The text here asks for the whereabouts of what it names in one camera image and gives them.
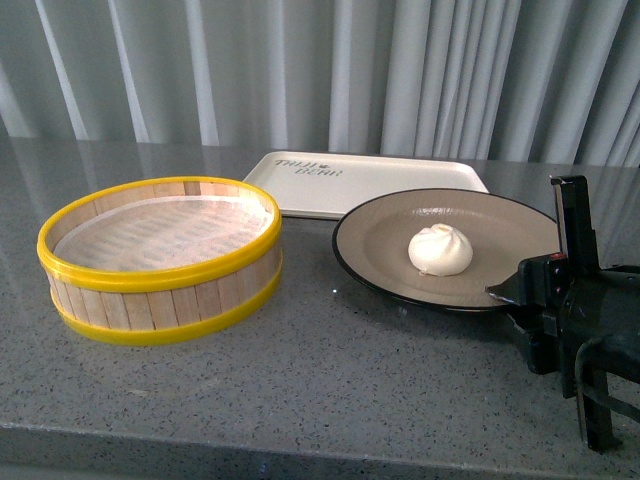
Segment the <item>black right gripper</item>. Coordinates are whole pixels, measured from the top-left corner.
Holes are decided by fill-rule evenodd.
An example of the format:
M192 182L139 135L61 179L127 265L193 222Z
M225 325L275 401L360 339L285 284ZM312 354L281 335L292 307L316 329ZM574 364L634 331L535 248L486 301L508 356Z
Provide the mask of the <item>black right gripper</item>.
M600 267L585 177L551 183L559 252L521 261L485 292L515 306L527 361L536 372L560 372L564 397L577 402L582 441L603 452L620 443L613 413L639 419L637 406L608 389L611 375L639 382L639 269Z

